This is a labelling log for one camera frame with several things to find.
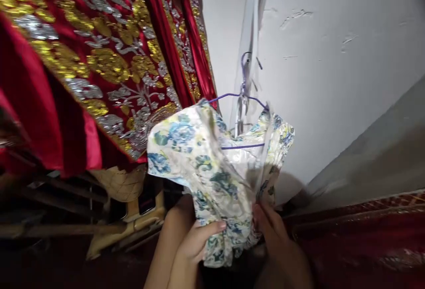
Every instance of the wicker basket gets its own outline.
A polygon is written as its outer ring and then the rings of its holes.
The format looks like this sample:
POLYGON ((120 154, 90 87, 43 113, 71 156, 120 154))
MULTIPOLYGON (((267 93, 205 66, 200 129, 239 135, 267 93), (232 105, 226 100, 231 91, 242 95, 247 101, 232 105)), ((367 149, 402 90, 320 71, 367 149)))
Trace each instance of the wicker basket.
POLYGON ((127 203, 142 193, 146 170, 146 164, 141 164, 129 173, 116 166, 107 170, 91 170, 90 173, 104 186, 110 197, 127 203))

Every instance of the wall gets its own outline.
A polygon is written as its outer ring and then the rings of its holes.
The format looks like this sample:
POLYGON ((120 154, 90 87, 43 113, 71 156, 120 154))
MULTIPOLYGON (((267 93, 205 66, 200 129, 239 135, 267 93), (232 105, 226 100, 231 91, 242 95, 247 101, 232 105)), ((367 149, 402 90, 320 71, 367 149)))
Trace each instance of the wall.
MULTIPOLYGON (((219 95, 234 88, 244 1, 203 0, 219 95)), ((266 1, 259 98, 295 127, 279 202, 306 186, 425 74, 424 4, 266 1)), ((224 119, 229 102, 220 103, 224 119)))
POLYGON ((309 184, 315 212, 425 188, 425 77, 309 184))

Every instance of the purple wire hanger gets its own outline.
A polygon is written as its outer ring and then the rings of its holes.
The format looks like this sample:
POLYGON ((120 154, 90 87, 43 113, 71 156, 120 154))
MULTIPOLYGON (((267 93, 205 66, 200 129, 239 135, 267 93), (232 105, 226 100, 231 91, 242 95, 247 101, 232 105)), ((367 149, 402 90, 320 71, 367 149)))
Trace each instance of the purple wire hanger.
MULTIPOLYGON (((241 59, 240 59, 240 66, 242 67, 242 76, 243 76, 242 84, 240 86, 240 93, 239 94, 226 93, 226 94, 223 94, 222 96, 219 96, 219 97, 217 97, 215 99, 210 100, 209 101, 210 103, 215 102, 215 101, 218 101, 219 99, 222 99, 222 98, 224 98, 226 96, 238 96, 238 97, 245 97, 245 98, 250 99, 250 100, 255 100, 264 109, 268 109, 268 107, 266 105, 264 105, 259 99, 255 98, 253 96, 246 96, 247 76, 245 74, 245 69, 244 69, 244 66, 243 66, 243 60, 245 59, 245 55, 250 54, 250 53, 252 53, 252 52, 250 52, 250 51, 245 52, 242 55, 241 59)), ((256 59, 257 59, 257 62, 258 62, 258 65, 259 65, 260 69, 262 70, 263 69, 263 66, 261 66, 260 60, 258 58, 256 58, 256 59)), ((244 145, 244 146, 227 146, 227 147, 222 147, 221 149, 222 150, 236 150, 236 149, 241 149, 241 148, 259 147, 259 146, 264 146, 264 143, 262 143, 262 144, 254 144, 254 145, 244 145)))

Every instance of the floral dress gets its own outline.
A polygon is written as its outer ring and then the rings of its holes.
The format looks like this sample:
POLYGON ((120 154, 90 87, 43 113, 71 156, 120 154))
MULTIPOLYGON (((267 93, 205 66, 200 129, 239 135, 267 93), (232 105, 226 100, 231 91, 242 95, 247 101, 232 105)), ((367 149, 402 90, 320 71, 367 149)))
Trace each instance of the floral dress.
POLYGON ((231 266, 233 257, 258 242, 252 204, 263 197, 274 204, 274 183, 293 140, 294 128, 276 114, 270 120, 268 109, 247 133, 233 137, 207 100, 153 127, 147 147, 149 174, 189 187, 202 226, 217 220, 227 224, 226 230, 208 239, 205 266, 231 266), (265 142, 269 127, 270 139, 265 142), (261 143, 266 145, 222 149, 261 143), (261 184, 256 188, 258 177, 261 184))

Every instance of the red embroidered fabric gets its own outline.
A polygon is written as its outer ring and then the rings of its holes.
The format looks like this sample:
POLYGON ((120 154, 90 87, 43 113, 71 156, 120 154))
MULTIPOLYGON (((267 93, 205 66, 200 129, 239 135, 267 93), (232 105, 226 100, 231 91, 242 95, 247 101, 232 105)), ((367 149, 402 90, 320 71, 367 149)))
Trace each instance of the red embroidered fabric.
POLYGON ((146 162, 157 122, 216 96, 189 5, 168 4, 189 26, 176 35, 164 0, 0 0, 2 101, 46 168, 146 162))
POLYGON ((318 288, 423 288, 425 192, 293 216, 318 288))

